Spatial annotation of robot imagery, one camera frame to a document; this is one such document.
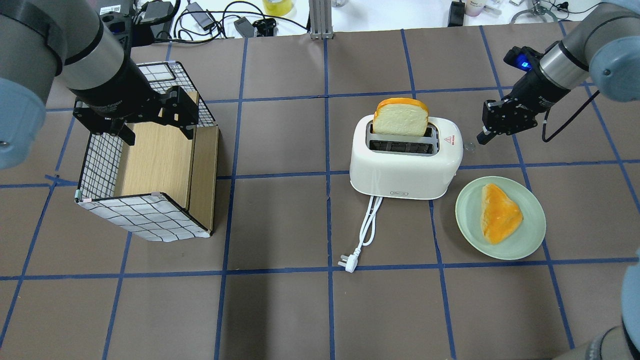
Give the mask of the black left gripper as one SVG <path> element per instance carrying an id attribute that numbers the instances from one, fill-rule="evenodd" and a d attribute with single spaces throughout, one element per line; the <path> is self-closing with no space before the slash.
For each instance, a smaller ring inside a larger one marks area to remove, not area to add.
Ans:
<path id="1" fill-rule="evenodd" d="M 136 139 L 128 124 L 139 123 L 173 126 L 193 141 L 199 123 L 199 107 L 192 95 L 181 86 L 171 86 L 164 93 L 152 89 L 142 100 L 121 100 L 104 106 L 91 106 L 77 97 L 73 116 L 91 134 L 119 137 L 128 146 L 134 146 Z"/>

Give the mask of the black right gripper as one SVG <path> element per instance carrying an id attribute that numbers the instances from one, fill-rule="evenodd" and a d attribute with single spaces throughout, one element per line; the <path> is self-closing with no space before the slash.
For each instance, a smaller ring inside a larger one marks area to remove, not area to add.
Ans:
<path id="1" fill-rule="evenodd" d="M 503 98 L 485 100 L 477 143 L 484 146 L 498 135 L 512 135 L 535 127 L 535 117 L 546 109 L 540 104 L 540 96 L 546 89 L 542 82 L 517 82 Z"/>

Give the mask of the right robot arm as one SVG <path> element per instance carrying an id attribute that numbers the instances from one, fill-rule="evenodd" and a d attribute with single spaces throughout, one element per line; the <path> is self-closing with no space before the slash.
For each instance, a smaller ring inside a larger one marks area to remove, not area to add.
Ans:
<path id="1" fill-rule="evenodd" d="M 503 62 L 524 71 L 501 100 L 482 108 L 481 145 L 495 136 L 512 135 L 537 126 L 571 90 L 590 78 L 599 93 L 618 102 L 640 96 L 640 18 L 637 0 L 604 0 L 563 39 L 544 52 L 513 47 Z"/>

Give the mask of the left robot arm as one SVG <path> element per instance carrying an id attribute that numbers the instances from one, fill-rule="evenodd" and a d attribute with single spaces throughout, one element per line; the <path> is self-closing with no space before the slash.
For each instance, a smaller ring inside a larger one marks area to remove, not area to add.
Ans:
<path id="1" fill-rule="evenodd" d="M 134 146 L 129 125 L 151 122 L 176 127 L 192 140 L 197 101 L 178 85 L 157 92 L 130 57 L 132 47 L 154 42 L 152 27 L 176 13 L 141 18 L 100 14 L 85 0 L 3 0 L 1 168 L 29 156 L 57 76 L 76 97 L 74 117 L 91 134 Z"/>

